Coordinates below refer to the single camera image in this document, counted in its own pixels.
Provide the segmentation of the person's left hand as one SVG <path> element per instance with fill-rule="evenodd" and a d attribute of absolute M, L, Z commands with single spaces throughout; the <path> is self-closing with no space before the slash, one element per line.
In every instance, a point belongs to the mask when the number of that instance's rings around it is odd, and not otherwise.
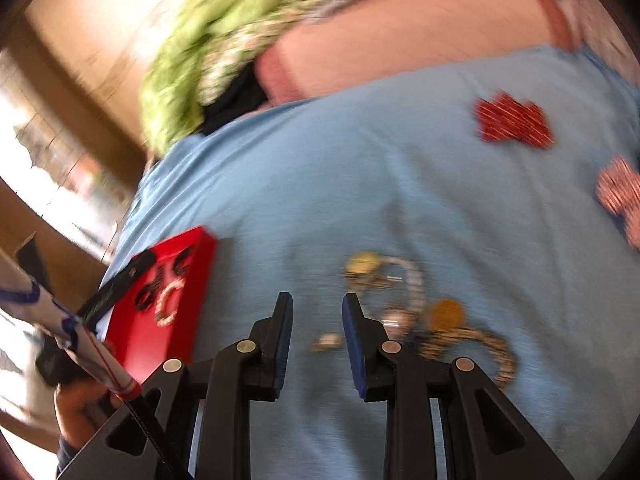
<path fill-rule="evenodd" d="M 107 394 L 113 408 L 120 399 L 93 378 L 58 385 L 54 393 L 55 415 L 62 438 L 79 450 L 98 431 L 100 426 L 87 415 L 87 406 L 97 404 Z"/>

